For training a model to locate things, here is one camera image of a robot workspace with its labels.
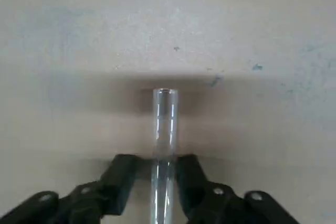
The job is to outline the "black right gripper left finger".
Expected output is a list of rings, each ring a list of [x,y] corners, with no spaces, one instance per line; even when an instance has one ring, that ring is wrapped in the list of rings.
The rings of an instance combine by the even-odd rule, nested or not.
[[[122,215],[142,159],[118,154],[98,180],[76,186],[67,196],[40,191],[1,217],[1,223],[100,223]]]

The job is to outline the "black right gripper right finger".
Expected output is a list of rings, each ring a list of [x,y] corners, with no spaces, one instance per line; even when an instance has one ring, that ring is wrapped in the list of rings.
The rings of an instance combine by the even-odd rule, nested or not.
[[[208,180],[194,154],[176,159],[175,177],[188,223],[297,223],[264,191],[251,190],[239,197],[228,185]]]

